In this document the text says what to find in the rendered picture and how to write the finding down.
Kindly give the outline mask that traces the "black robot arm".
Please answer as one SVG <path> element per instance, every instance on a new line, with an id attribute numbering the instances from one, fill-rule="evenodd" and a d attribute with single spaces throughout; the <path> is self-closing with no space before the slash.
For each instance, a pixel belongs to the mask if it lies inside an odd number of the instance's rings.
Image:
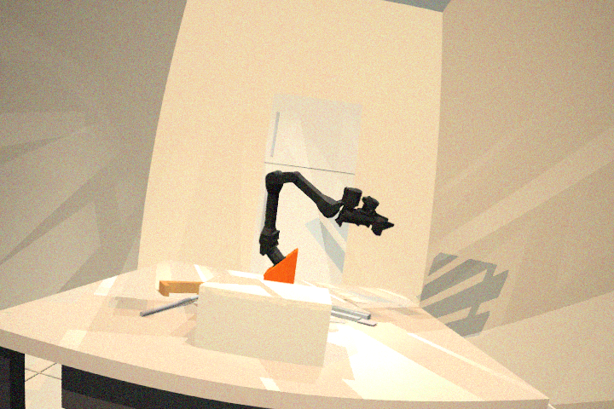
<path id="1" fill-rule="evenodd" d="M 361 210 L 363 215 L 374 217 L 374 211 L 379 206 L 379 201 L 371 196 L 362 197 L 362 190 L 359 188 L 345 187 L 344 194 L 341 200 L 334 200 L 331 197 L 321 193 L 314 185 L 304 178 L 298 171 L 282 172 L 275 170 L 265 176 L 265 187 L 267 190 L 267 203 L 264 219 L 264 228 L 259 236 L 260 254 L 266 255 L 272 261 L 274 266 L 282 261 L 286 256 L 283 256 L 279 249 L 279 233 L 276 230 L 276 215 L 279 201 L 279 194 L 284 183 L 292 182 L 311 200 L 313 200 L 318 210 L 326 217 L 332 218 L 339 213 L 335 221 L 339 227 L 342 227 L 343 222 L 356 223 L 360 201 L 363 202 Z M 340 208 L 343 206 L 342 210 Z M 274 267 L 273 266 L 273 267 Z"/>

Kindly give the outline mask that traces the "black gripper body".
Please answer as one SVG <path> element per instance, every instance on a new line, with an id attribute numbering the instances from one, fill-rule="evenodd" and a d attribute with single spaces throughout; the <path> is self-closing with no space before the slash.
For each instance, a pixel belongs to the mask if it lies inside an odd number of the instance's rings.
<path id="1" fill-rule="evenodd" d="M 375 217 L 363 215 L 363 210 L 361 210 L 361 208 L 357 208 L 357 211 L 358 211 L 358 216 L 357 216 L 356 223 L 354 224 L 356 224 L 358 227 L 359 225 L 363 225 L 366 228 L 369 228 L 371 225 L 372 232 L 375 233 L 375 235 L 380 236 L 382 234 L 382 229 L 385 225 L 384 219 L 378 216 L 375 218 Z"/>

